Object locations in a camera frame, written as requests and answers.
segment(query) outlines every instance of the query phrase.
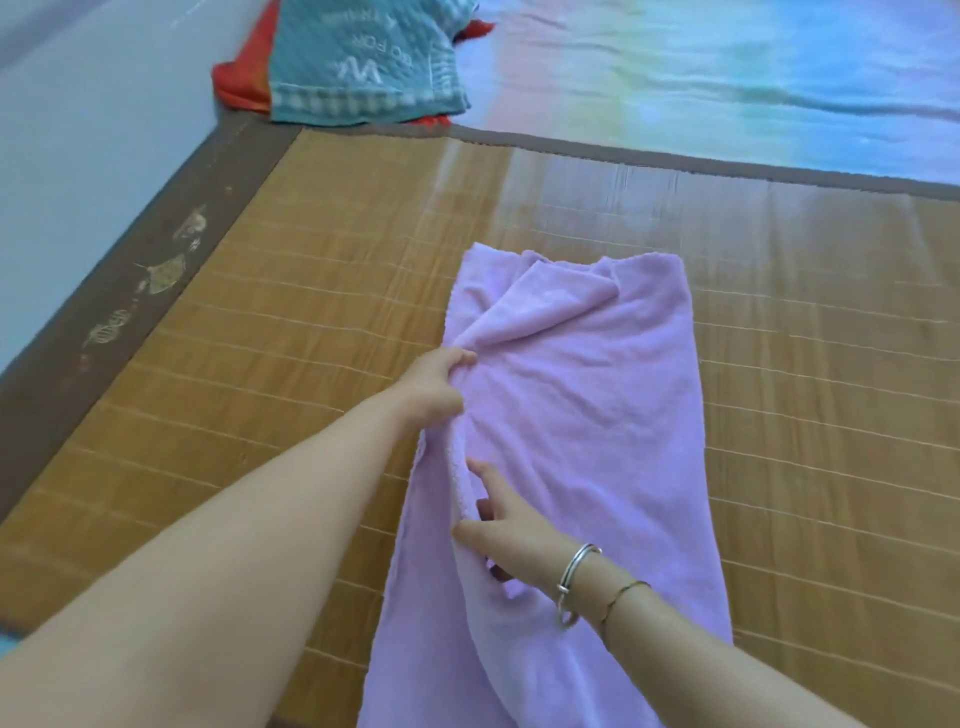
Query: woman's right hand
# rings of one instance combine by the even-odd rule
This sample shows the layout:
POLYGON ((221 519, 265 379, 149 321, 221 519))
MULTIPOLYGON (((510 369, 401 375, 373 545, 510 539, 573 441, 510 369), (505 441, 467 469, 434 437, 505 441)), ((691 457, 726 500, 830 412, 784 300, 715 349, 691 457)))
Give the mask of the woman's right hand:
POLYGON ((453 538, 491 559, 498 580, 517 578, 556 601, 557 584, 581 544, 554 528, 493 465, 467 458, 467 466, 489 497, 477 501, 481 520, 455 523, 453 538))

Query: teal towel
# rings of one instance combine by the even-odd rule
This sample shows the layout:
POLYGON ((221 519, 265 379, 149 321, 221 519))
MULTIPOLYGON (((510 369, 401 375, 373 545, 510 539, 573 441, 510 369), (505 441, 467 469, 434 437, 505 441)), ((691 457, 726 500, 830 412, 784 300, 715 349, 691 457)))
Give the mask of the teal towel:
POLYGON ((283 0, 270 56, 271 118, 323 127, 469 109, 453 37, 474 0, 283 0))

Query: thin bracelet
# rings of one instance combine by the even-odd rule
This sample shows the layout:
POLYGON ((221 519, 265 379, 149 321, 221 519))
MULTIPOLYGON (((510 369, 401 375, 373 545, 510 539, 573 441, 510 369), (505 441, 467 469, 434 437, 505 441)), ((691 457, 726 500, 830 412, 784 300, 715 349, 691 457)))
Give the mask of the thin bracelet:
POLYGON ((564 569, 564 575, 560 577, 560 584, 557 585, 557 591, 560 592, 560 598, 557 599, 557 622, 560 623, 560 628, 564 631, 568 630, 574 624, 577 623, 577 620, 580 618, 576 612, 570 612, 569 618, 564 616, 564 601, 570 594, 570 582, 573 581, 573 574, 577 570, 577 567, 580 566, 580 562, 587 558, 587 554, 603 553, 597 546, 593 544, 583 544, 573 554, 573 558, 570 559, 570 563, 566 565, 564 569))
POLYGON ((607 605, 607 611, 604 612, 603 618, 600 620, 600 642, 603 643, 603 645, 607 648, 608 652, 610 652, 610 646, 607 644, 607 619, 610 617, 610 612, 613 611, 614 605, 616 604, 617 600, 621 596, 623 596, 625 593, 630 591, 633 587, 638 586, 640 584, 642 584, 645 587, 650 586, 649 584, 647 584, 647 582, 640 581, 639 579, 637 581, 631 582, 625 587, 620 587, 620 591, 613 596, 613 599, 610 600, 610 604, 607 605))

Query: gold bracelet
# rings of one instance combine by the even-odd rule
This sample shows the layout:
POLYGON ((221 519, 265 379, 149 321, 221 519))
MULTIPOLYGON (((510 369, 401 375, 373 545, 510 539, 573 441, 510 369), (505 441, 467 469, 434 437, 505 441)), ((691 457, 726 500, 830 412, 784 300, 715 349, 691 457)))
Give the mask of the gold bracelet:
POLYGON ((607 619, 610 617, 610 612, 613 611, 613 606, 616 604, 617 600, 618 600, 621 596, 623 596, 625 593, 627 593, 627 592, 630 591, 633 587, 635 587, 635 586, 637 586, 637 585, 639 585, 639 584, 642 584, 642 585, 645 586, 645 587, 649 587, 649 586, 650 586, 649 584, 647 584, 647 582, 645 582, 645 581, 640 581, 640 580, 638 579, 637 581, 631 582, 630 584, 628 584, 628 585, 625 586, 625 587, 621 587, 621 588, 620 588, 620 591, 617 592, 617 593, 613 596, 613 599, 610 600, 610 604, 607 605, 607 611, 604 612, 604 616, 603 616, 603 618, 600 620, 600 642, 603 643, 603 645, 607 648, 607 651, 608 651, 608 652, 610 652, 610 646, 607 644, 607 619))

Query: colorful bed sheet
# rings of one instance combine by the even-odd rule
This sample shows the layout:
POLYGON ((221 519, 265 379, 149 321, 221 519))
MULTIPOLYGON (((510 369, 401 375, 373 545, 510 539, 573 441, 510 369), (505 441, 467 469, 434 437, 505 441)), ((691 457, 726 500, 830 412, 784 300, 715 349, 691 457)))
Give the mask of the colorful bed sheet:
POLYGON ((484 0, 458 62, 498 132, 960 183, 957 0, 484 0))

